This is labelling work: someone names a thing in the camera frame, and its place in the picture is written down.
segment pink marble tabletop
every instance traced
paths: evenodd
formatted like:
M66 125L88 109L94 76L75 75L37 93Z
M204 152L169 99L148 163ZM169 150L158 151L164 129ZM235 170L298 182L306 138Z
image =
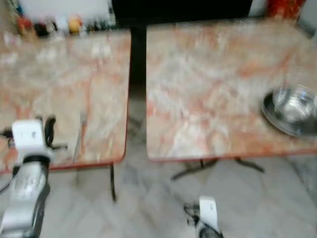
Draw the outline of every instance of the pink marble tabletop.
M17 119L56 115L52 169L102 166L125 154L131 37L127 31L61 41L0 47L0 128ZM87 114L80 150L72 161L80 113ZM0 139L0 171L16 151Z
M147 33L147 149L153 161L317 152L261 114L283 82L317 92L317 48L287 22L152 27Z

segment red container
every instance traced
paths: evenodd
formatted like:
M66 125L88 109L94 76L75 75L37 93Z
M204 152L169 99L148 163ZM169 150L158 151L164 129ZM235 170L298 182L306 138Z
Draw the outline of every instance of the red container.
M268 0L268 16L297 19L306 0Z

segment table leg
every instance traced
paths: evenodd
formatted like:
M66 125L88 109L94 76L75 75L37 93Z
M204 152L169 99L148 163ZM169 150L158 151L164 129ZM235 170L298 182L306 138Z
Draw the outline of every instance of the table leg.
M110 185L111 185L111 195L113 202L117 201L116 195L115 195L115 188L114 188L114 169L113 164L110 165Z
M235 158L235 162L237 162L238 164L240 164L240 165L242 165L242 166L255 169L255 170L257 170L257 171L259 171L259 172L261 172L261 173L265 173L264 168L262 168L261 166L257 165L257 164L254 163L254 162L243 161L243 160L241 160L240 157Z
M186 176L186 175L189 175L189 174L193 174L193 173L196 173L196 172L199 172L201 170L204 170L206 168L211 168L213 167L217 162L218 162L219 159L214 159L214 160L211 160L209 162L206 162L204 163L203 160L200 160L200 166L197 166L197 167L193 167L193 168L190 168L190 169L185 169L184 171L181 171L177 174L175 174L174 176L172 176L172 180L177 180L183 176ZM265 170L264 168L262 168L261 166L257 165L256 163L254 162L250 162L250 161L243 161L241 160L240 157L236 157L235 158L235 162L244 166L244 167L248 167L248 168L252 168L252 169L255 169L261 173L265 173Z
M204 163L203 160L200 160L200 166L199 167L193 167L189 169L185 169L184 171L181 171L177 174L175 174L171 179L172 180L177 180L185 175L193 174L196 172L199 172L201 170L204 170L206 168L211 168L213 167L216 163L218 162L218 159L211 160L209 162Z

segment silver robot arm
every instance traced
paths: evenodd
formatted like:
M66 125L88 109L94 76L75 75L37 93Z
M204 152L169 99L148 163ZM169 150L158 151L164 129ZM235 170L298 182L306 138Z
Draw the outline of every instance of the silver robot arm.
M50 192L49 165L54 160L52 146L55 117L42 120L20 120L12 125L12 132L2 133L8 145L16 148L18 158L9 185L10 201L4 211L0 238L38 238L44 218L45 201Z

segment floor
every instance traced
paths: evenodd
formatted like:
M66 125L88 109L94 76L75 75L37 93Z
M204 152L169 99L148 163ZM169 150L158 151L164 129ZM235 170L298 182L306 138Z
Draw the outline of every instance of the floor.
M215 197L225 238L317 238L317 207L287 159L254 158L265 174L223 160L171 181L192 164L148 161L145 96L130 97L126 157L115 166L118 202L111 200L109 169L51 173L42 238L194 238L182 204L200 195ZM0 186L8 179L0 177ZM0 219L7 202L6 192Z

